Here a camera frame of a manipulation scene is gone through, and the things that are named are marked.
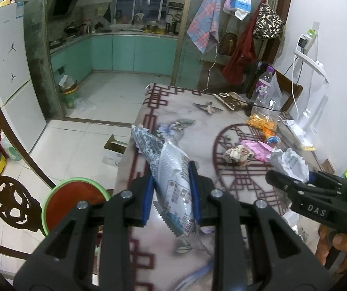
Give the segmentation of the right hand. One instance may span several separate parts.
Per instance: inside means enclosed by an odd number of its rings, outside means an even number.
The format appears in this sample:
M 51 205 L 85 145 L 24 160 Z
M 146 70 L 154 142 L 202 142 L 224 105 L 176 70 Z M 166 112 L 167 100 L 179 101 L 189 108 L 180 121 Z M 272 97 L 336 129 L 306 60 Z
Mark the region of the right hand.
M 320 225 L 318 233 L 319 233 L 319 242 L 317 243 L 315 256 L 322 265 L 325 265 L 327 261 L 327 256 L 331 249 L 327 241 L 329 228 L 326 227 L 325 225 Z M 347 271 L 347 234 L 344 234 L 344 233 L 336 234 L 332 240 L 332 246 L 339 251 L 346 252 L 346 258 L 344 259 L 344 261 L 338 267 L 338 270 L 337 270 L 337 273 L 344 273 L 345 271 Z

